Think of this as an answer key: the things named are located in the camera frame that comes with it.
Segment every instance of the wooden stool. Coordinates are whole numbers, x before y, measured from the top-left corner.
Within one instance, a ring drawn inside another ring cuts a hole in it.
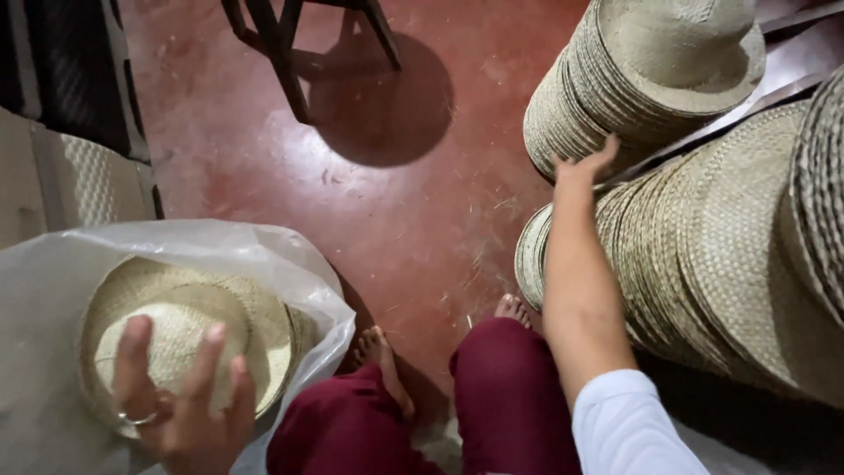
[[[378,41],[390,58],[392,69],[400,71],[401,63],[398,61],[396,41],[384,18],[384,12],[378,0],[308,0],[313,3],[332,5],[334,7],[348,8],[350,10],[363,11],[366,18],[372,24],[378,36]],[[229,19],[231,29],[235,35],[247,45],[255,47],[255,39],[262,43],[264,52],[273,64],[276,76],[279,77],[284,95],[290,103],[293,115],[301,123],[308,123],[308,106],[299,79],[293,71],[293,64],[290,59],[290,51],[293,47],[293,38],[296,35],[296,26],[299,24],[299,15],[302,11],[302,4],[305,0],[284,0],[284,7],[281,10],[281,18],[275,20],[275,12],[270,0],[246,0],[246,8],[255,23],[255,31],[249,30],[243,20],[243,12],[239,0],[222,0],[225,16]]]

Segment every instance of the silver ring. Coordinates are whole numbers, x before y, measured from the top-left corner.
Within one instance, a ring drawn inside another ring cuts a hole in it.
[[[157,413],[157,412],[153,412],[152,414],[149,414],[146,418],[143,418],[143,419],[140,419],[140,420],[137,420],[137,421],[136,421],[136,420],[134,420],[134,419],[130,419],[130,418],[129,418],[129,416],[127,416],[127,415],[126,415],[126,413],[125,413],[125,412],[118,412],[118,413],[117,413],[117,416],[118,416],[118,417],[120,418],[120,420],[122,420],[124,423],[127,423],[127,424],[131,425],[132,427],[137,427],[137,426],[141,426],[141,425],[146,425],[146,424],[150,424],[150,423],[152,423],[152,422],[155,420],[155,418],[157,418],[157,417],[158,417],[158,413]]]

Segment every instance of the maroon pants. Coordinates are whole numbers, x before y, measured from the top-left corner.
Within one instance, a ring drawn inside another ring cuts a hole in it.
[[[545,340],[513,319],[487,319],[452,356],[463,474],[579,474],[571,417]],[[367,364],[302,391],[267,452],[270,475],[441,474]]]

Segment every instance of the white sleeve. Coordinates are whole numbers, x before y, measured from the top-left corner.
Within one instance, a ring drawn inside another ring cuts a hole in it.
[[[584,475],[708,475],[641,371],[619,369],[589,381],[571,419]]]

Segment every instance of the clear plastic bag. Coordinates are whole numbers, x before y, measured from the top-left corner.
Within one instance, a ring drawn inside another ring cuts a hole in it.
[[[302,360],[272,428],[257,434],[231,471],[265,473],[267,443],[284,410],[336,370],[354,311],[331,266],[298,232],[215,220],[78,229],[0,251],[0,473],[163,472],[94,418],[77,381],[79,319],[106,273],[129,254],[252,277],[316,321],[322,339]]]

